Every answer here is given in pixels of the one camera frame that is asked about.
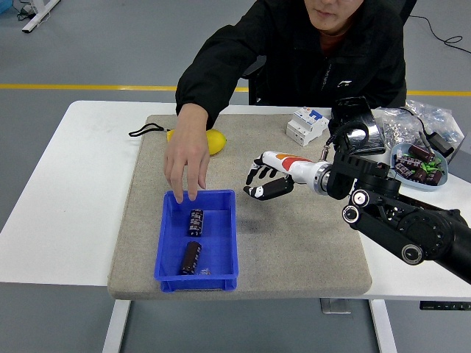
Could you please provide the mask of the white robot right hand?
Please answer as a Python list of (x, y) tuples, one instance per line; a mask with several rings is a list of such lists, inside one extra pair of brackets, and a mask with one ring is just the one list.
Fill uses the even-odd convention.
[[(247, 175), (244, 192), (254, 199), (266, 201), (292, 192), (295, 184), (307, 185), (314, 190), (315, 176), (319, 168), (319, 163), (309, 159), (277, 151), (265, 151), (254, 159)], [(259, 179), (267, 174), (270, 178), (274, 178), (277, 173), (283, 176), (261, 186), (250, 186), (256, 175)]]

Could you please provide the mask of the person's right hand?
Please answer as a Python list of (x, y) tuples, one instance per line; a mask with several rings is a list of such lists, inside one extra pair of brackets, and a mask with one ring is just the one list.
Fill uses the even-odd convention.
[(184, 104), (177, 115), (177, 125), (164, 154), (164, 175), (178, 203), (183, 201), (183, 177), (187, 177), (187, 194), (196, 199), (206, 188), (210, 162), (206, 123), (208, 113), (197, 104)]

